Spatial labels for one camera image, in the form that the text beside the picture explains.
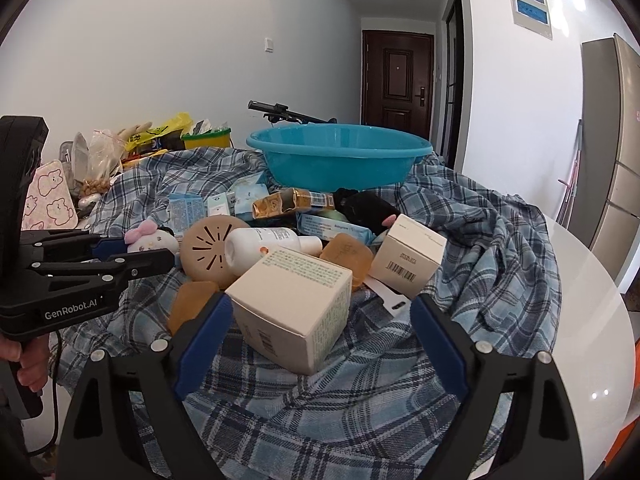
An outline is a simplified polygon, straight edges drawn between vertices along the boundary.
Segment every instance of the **yellow container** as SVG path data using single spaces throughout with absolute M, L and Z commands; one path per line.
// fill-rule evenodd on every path
M 210 148 L 230 148 L 231 147 L 231 128 L 209 132 L 200 135 L 183 135 L 182 140 L 187 150 L 199 148 L 201 146 L 209 146 Z

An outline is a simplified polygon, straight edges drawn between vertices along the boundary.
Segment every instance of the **white table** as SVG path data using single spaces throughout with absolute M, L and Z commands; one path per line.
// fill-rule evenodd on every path
M 551 218 L 546 219 L 562 284 L 553 356 L 580 436 L 584 477 L 600 466 L 622 429 L 633 392 L 633 330 L 618 288 L 595 256 Z M 490 461 L 471 476 L 488 472 Z

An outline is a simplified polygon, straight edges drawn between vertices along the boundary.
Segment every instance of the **round speaker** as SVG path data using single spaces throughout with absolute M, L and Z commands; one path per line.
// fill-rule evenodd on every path
M 216 282 L 224 290 L 238 277 L 229 271 L 225 258 L 225 241 L 234 229 L 249 227 L 235 216 L 216 215 L 196 222 L 184 234 L 180 260 L 187 276 L 194 282 Z

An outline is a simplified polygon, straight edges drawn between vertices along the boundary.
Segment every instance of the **human hand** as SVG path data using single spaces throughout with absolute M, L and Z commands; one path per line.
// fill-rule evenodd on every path
M 0 359 L 22 365 L 18 370 L 18 382 L 32 392 L 43 389 L 47 384 L 49 355 L 49 335 L 37 337 L 24 349 L 20 343 L 0 335 Z

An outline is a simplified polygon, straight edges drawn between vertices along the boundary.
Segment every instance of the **black handlebar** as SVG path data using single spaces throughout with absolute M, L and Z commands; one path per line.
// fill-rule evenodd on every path
M 257 112 L 264 113 L 264 116 L 271 124 L 279 123 L 280 121 L 299 124 L 336 124 L 338 122 L 336 119 L 323 121 L 322 119 L 316 119 L 315 117 L 289 112 L 289 107 L 281 104 L 268 105 L 265 103 L 259 103 L 258 101 L 249 101 L 249 110 L 256 110 Z

